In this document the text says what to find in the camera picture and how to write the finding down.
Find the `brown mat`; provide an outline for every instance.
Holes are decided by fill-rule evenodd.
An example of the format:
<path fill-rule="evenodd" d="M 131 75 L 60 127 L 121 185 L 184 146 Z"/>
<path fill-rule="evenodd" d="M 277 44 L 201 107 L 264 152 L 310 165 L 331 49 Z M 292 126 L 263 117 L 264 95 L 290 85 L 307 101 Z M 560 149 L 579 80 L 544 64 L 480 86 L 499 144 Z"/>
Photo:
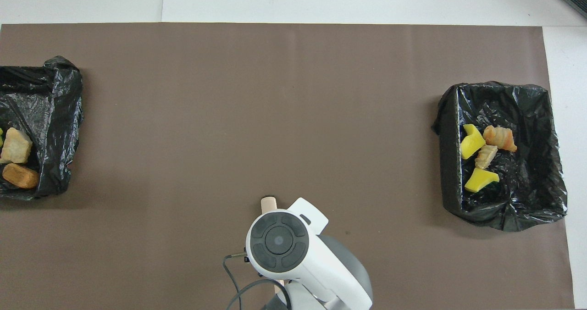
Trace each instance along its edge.
<path fill-rule="evenodd" d="M 329 217 L 373 309 L 574 307 L 564 220 L 505 233 L 446 212 L 430 130 L 452 84 L 548 88 L 540 28 L 2 26 L 0 64 L 54 55 L 83 72 L 86 121 L 67 193 L 2 203 L 0 308 L 224 309 L 222 257 L 267 194 Z"/>

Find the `food item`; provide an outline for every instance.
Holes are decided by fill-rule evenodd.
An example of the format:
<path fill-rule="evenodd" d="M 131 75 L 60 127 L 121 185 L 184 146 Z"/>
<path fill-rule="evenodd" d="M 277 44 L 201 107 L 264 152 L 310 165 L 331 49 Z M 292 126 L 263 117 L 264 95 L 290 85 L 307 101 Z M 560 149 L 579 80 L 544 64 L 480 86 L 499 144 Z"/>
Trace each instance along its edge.
<path fill-rule="evenodd" d="M 465 184 L 465 189 L 469 192 L 478 192 L 480 189 L 487 186 L 487 184 L 494 181 L 499 181 L 499 176 L 494 172 L 488 172 L 487 170 L 475 168 L 471 178 Z"/>
<path fill-rule="evenodd" d="M 39 183 L 38 172 L 15 163 L 9 163 L 4 167 L 2 177 L 20 188 L 35 188 Z"/>
<path fill-rule="evenodd" d="M 493 145 L 485 145 L 481 147 L 479 151 L 479 155 L 475 159 L 475 166 L 479 169 L 487 169 L 491 160 L 495 157 L 497 153 L 497 146 Z"/>
<path fill-rule="evenodd" d="M 14 163 L 27 163 L 32 145 L 33 142 L 26 133 L 15 128 L 9 128 L 6 132 L 6 141 L 0 156 L 4 160 Z"/>
<path fill-rule="evenodd" d="M 495 145 L 499 149 L 515 152 L 518 147 L 514 144 L 514 134 L 509 128 L 488 126 L 483 132 L 483 138 L 488 145 Z"/>
<path fill-rule="evenodd" d="M 485 145 L 485 139 L 483 139 L 483 136 L 481 136 L 481 133 L 473 124 L 465 124 L 463 128 L 467 132 L 467 137 L 463 138 L 461 142 L 461 157 L 466 160 Z"/>

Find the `white table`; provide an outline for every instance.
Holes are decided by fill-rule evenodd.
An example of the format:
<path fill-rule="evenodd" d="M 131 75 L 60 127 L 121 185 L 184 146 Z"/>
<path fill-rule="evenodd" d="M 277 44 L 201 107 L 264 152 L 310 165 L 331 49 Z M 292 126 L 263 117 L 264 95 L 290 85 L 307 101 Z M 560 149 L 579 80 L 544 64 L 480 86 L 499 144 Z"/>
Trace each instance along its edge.
<path fill-rule="evenodd" d="M 562 0 L 0 0 L 2 23 L 279 22 L 543 26 L 569 214 L 575 306 L 587 308 L 587 19 Z"/>

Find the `beige food piece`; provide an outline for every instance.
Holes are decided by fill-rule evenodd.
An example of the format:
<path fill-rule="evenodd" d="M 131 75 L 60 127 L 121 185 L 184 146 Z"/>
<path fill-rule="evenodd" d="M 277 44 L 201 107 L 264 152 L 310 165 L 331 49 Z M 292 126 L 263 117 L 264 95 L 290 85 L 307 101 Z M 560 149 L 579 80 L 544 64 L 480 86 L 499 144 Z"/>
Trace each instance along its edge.
<path fill-rule="evenodd" d="M 9 163 L 4 167 L 2 177 L 20 188 L 35 188 L 39 183 L 38 172 L 15 163 Z"/>
<path fill-rule="evenodd" d="M 487 145 L 495 145 L 499 149 L 505 149 L 510 152 L 518 150 L 518 147 L 514 144 L 514 134 L 509 128 L 488 126 L 483 132 L 483 138 Z"/>
<path fill-rule="evenodd" d="M 497 153 L 497 146 L 485 145 L 481 147 L 479 155 L 475 159 L 475 166 L 479 169 L 487 169 L 491 160 L 495 157 L 495 153 Z"/>
<path fill-rule="evenodd" d="M 6 140 L 0 156 L 4 160 L 14 163 L 27 163 L 32 146 L 33 142 L 26 133 L 15 128 L 9 128 L 6 132 Z"/>

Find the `yellow pepper piece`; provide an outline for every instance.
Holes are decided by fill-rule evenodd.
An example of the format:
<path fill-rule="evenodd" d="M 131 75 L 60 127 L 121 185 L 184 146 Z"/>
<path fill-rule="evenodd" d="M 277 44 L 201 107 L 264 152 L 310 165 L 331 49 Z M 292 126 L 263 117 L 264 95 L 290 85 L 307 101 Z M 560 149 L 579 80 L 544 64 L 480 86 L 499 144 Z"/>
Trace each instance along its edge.
<path fill-rule="evenodd" d="M 488 172 L 487 170 L 475 168 L 471 178 L 465 184 L 465 189 L 469 192 L 478 192 L 480 189 L 487 186 L 487 184 L 499 181 L 499 176 L 494 172 Z"/>
<path fill-rule="evenodd" d="M 465 124 L 463 128 L 467 132 L 467 137 L 461 142 L 461 157 L 467 160 L 485 145 L 485 139 L 473 124 Z"/>

